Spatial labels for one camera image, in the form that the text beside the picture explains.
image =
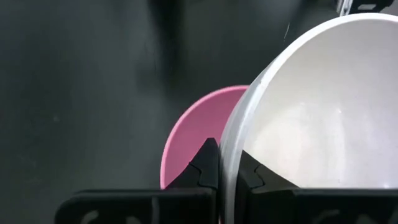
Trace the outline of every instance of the pink plastic bowl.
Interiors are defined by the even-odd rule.
[[[166,188],[193,159],[207,138],[220,143],[225,124],[248,85],[230,86],[196,101],[175,123],[164,147],[160,187]]]

